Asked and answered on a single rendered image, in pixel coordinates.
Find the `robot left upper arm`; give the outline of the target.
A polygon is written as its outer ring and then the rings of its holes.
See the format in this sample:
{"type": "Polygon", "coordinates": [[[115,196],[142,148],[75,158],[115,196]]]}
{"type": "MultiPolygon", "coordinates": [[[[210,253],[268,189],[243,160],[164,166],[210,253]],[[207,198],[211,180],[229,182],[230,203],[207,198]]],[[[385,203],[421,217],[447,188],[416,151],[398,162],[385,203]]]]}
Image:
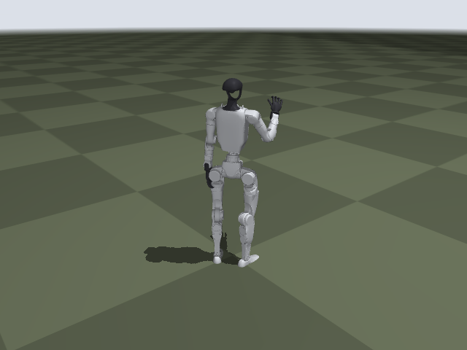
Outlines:
{"type": "Polygon", "coordinates": [[[215,135],[216,121],[215,112],[218,107],[213,107],[206,112],[206,131],[207,131],[207,144],[216,144],[217,136],[215,135]]]}

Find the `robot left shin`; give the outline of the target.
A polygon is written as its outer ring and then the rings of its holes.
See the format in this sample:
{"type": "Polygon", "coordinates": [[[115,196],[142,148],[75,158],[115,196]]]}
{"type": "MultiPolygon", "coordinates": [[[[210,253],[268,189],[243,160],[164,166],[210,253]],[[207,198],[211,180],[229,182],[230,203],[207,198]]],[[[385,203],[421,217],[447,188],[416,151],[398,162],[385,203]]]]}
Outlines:
{"type": "Polygon", "coordinates": [[[212,237],[215,243],[215,255],[220,256],[220,240],[222,237],[223,221],[215,222],[215,210],[212,210],[212,237]]]}

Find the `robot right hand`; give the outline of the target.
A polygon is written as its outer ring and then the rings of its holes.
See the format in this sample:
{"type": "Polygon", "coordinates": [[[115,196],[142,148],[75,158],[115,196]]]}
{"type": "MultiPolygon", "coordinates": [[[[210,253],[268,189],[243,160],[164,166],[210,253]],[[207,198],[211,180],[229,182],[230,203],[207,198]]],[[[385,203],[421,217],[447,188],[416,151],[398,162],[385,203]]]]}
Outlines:
{"type": "MultiPolygon", "coordinates": [[[[271,103],[270,100],[268,99],[268,102],[270,103],[270,105],[271,105],[271,110],[272,110],[272,111],[271,111],[271,114],[270,114],[270,119],[272,118],[273,113],[279,115],[279,112],[278,112],[278,111],[282,108],[282,101],[283,101],[283,100],[282,100],[282,99],[280,100],[280,98],[277,98],[276,96],[275,96],[275,97],[272,96],[272,101],[273,101],[273,102],[271,103]],[[274,98],[275,98],[275,101],[274,101],[274,98]],[[278,99],[278,102],[277,102],[277,99],[278,99]],[[281,102],[280,102],[280,101],[281,101],[281,102]],[[280,103],[279,103],[279,102],[280,102],[280,103]]],[[[278,119],[279,119],[279,118],[278,118],[278,119]]]]}

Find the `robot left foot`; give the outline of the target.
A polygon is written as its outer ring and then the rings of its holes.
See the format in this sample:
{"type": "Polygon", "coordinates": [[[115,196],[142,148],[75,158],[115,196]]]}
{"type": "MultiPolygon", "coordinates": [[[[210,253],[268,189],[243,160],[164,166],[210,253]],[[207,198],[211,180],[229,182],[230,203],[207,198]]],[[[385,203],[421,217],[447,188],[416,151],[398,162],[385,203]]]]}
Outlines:
{"type": "Polygon", "coordinates": [[[218,253],[215,255],[215,252],[214,252],[213,256],[214,256],[213,263],[215,263],[215,264],[221,263],[222,256],[223,256],[223,250],[220,249],[220,256],[218,255],[218,253]]]}

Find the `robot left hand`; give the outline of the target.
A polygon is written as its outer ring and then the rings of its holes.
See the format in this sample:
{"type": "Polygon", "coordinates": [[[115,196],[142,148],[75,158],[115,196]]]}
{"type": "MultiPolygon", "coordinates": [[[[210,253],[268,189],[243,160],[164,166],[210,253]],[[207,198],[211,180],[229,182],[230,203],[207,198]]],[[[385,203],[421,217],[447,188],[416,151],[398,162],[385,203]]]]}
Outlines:
{"type": "Polygon", "coordinates": [[[214,188],[212,185],[211,185],[211,180],[209,179],[209,172],[211,170],[211,168],[209,168],[209,164],[208,163],[205,163],[204,164],[204,170],[206,171],[206,180],[207,180],[207,185],[208,187],[210,188],[214,188]]]}

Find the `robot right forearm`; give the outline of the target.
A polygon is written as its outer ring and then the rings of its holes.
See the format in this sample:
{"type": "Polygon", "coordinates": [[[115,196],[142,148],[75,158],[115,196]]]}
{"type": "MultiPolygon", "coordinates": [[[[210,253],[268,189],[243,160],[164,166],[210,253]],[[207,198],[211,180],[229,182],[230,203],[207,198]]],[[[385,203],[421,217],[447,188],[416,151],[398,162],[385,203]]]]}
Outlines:
{"type": "Polygon", "coordinates": [[[271,140],[274,140],[277,134],[277,125],[279,123],[278,118],[279,118],[279,115],[273,113],[272,118],[270,119],[270,122],[269,122],[269,126],[267,128],[267,131],[269,131],[269,138],[271,140]]]}

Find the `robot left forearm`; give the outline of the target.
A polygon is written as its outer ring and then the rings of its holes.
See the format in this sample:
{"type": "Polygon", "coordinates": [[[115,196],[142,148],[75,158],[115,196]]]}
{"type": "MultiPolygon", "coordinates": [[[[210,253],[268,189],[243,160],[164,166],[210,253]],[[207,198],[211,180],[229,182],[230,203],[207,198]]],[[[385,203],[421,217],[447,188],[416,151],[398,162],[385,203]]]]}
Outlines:
{"type": "MultiPolygon", "coordinates": [[[[205,163],[208,163],[209,164],[209,168],[212,167],[212,160],[213,160],[213,150],[214,150],[214,146],[212,144],[207,144],[207,137],[205,139],[205,145],[204,145],[204,149],[205,149],[205,153],[204,153],[204,164],[205,163]]],[[[204,166],[203,164],[203,166],[204,166]]]]}

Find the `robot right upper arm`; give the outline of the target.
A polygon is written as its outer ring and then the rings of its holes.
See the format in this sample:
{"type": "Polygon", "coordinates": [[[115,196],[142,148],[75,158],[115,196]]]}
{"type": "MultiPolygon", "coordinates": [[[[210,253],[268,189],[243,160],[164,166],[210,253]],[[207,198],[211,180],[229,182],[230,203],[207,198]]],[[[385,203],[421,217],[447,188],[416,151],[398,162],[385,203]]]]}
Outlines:
{"type": "Polygon", "coordinates": [[[256,131],[260,134],[263,142],[273,141],[269,138],[269,131],[267,131],[266,125],[261,119],[260,113],[258,111],[247,109],[244,115],[248,123],[253,125],[256,131]]]}

